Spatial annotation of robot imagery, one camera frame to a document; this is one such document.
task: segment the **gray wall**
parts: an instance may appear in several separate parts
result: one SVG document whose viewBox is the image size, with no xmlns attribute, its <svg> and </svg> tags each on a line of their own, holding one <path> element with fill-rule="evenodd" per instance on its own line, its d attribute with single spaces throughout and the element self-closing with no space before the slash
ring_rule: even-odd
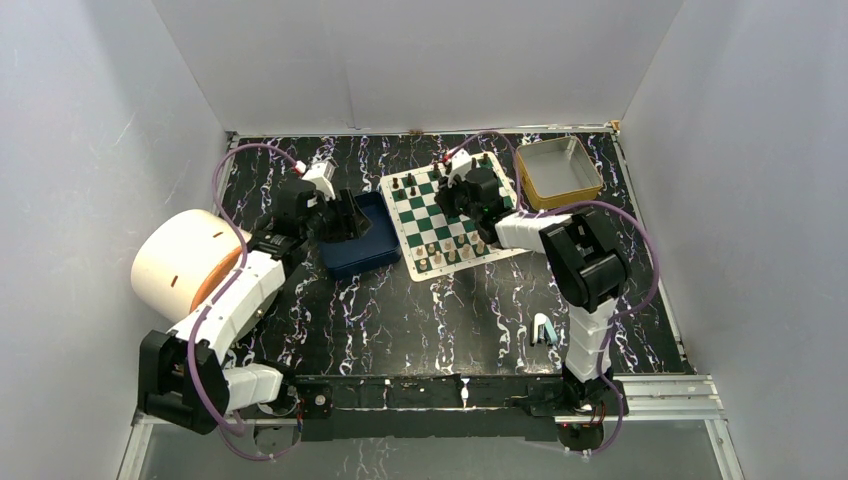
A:
<svg viewBox="0 0 848 480">
<path fill-rule="evenodd" d="M 751 479 L 848 478 L 848 4 L 689 0 L 622 124 Z"/>
<path fill-rule="evenodd" d="M 223 130 L 149 0 L 6 0 L 0 132 L 0 476 L 114 478 L 162 326 L 130 264 L 210 205 Z"/>
<path fill-rule="evenodd" d="M 683 0 L 154 0 L 240 133 L 604 123 Z"/>
</svg>

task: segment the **green square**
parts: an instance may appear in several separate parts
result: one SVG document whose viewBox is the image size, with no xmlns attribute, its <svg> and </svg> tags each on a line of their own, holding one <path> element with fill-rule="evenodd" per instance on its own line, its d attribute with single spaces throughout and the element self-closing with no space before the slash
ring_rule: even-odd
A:
<svg viewBox="0 0 848 480">
<path fill-rule="evenodd" d="M 433 222 L 431 222 L 429 218 L 422 218 L 421 220 L 418 220 L 418 231 L 419 232 L 424 232 L 426 230 L 432 230 L 432 229 L 433 229 Z"/>
<path fill-rule="evenodd" d="M 424 245 L 424 239 L 421 238 L 420 233 L 416 233 L 415 235 L 410 235 L 406 237 L 406 241 L 409 242 L 410 248 L 420 247 Z"/>
<path fill-rule="evenodd" d="M 447 240 L 451 237 L 448 227 L 439 227 L 436 229 L 436 238 L 439 240 Z"/>
<path fill-rule="evenodd" d="M 415 220 L 415 215 L 413 215 L 411 211 L 409 211 L 409 212 L 400 212 L 400 213 L 398 214 L 398 216 L 400 217 L 400 221 L 401 221 L 402 223 L 409 223 L 409 222 L 411 222 L 411 221 Z"/>
</svg>

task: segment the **dark blue tray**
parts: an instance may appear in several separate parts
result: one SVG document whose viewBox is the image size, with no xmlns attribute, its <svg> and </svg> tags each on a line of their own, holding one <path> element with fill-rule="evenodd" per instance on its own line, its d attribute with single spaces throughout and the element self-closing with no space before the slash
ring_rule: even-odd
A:
<svg viewBox="0 0 848 480">
<path fill-rule="evenodd" d="M 318 243 L 324 265 L 336 280 L 391 265 L 401 257 L 400 242 L 383 196 L 379 192 L 368 192 L 355 200 L 371 220 L 368 232 L 356 240 Z"/>
</svg>

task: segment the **table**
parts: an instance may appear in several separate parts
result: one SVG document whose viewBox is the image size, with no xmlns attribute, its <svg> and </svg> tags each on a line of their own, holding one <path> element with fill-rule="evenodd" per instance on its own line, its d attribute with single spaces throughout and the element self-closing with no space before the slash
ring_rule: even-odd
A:
<svg viewBox="0 0 848 480">
<path fill-rule="evenodd" d="M 604 178 L 598 199 L 633 212 L 626 171 L 610 131 L 510 134 L 518 145 L 576 135 Z M 232 146 L 262 142 L 309 162 L 316 155 L 338 163 L 336 188 L 368 192 L 380 177 L 432 163 L 466 138 L 448 135 L 364 135 L 237 138 Z M 471 153 L 495 152 L 514 177 L 502 139 L 472 142 Z M 224 208 L 251 230 L 273 209 L 280 181 L 293 173 L 267 151 L 236 156 L 224 194 Z M 619 308 L 638 303 L 652 270 L 642 239 L 610 217 L 633 276 Z M 559 335 L 552 348 L 531 347 L 533 316 L 543 312 Z M 561 368 L 568 348 L 568 315 L 547 261 L 527 253 L 430 281 L 412 282 L 395 264 L 333 281 L 310 246 L 307 258 L 269 309 L 266 318 L 234 348 L 231 362 L 269 358 L 303 375 L 527 375 Z M 630 373 L 691 373 L 681 358 L 660 296 L 634 318 L 615 327 L 613 367 Z"/>
</svg>

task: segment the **cylindrical container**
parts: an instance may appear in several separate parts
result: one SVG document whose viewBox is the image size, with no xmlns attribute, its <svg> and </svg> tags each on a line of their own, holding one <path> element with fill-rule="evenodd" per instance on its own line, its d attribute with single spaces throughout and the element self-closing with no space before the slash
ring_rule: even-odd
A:
<svg viewBox="0 0 848 480">
<path fill-rule="evenodd" d="M 242 231 L 245 240 L 250 234 Z M 132 266 L 132 287 L 145 303 L 176 323 L 200 305 L 241 254 L 227 223 L 205 210 L 188 210 L 144 242 Z"/>
</svg>

